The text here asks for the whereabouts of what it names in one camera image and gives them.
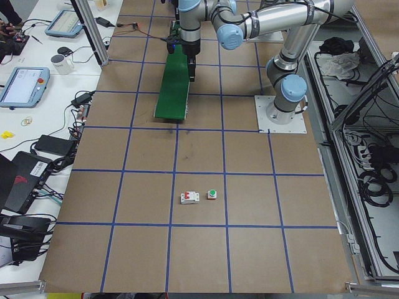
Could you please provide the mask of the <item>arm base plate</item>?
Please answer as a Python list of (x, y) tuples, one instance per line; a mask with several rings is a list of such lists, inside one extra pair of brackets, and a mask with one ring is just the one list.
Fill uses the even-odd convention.
[(306, 134), (304, 116), (299, 102), (294, 112), (281, 112), (274, 106), (274, 95), (254, 97), (260, 133)]
[(276, 31), (268, 34), (259, 35), (257, 37), (253, 37), (252, 39), (248, 39), (248, 42), (267, 42), (267, 43), (282, 44), (284, 42), (284, 38), (281, 31)]

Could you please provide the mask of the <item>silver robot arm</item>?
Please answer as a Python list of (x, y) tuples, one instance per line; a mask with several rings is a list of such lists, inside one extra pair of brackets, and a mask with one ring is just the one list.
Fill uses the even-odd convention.
[(226, 50), (245, 40), (287, 30), (280, 52), (267, 64), (267, 77), (276, 96), (266, 116), (278, 125), (292, 121), (296, 107), (307, 91), (297, 67), (319, 26), (343, 17), (353, 1), (262, 1), (259, 9), (237, 14), (235, 1), (178, 1), (180, 39), (187, 56), (188, 76), (195, 79), (196, 56), (200, 52), (201, 24), (212, 23), (219, 44)]

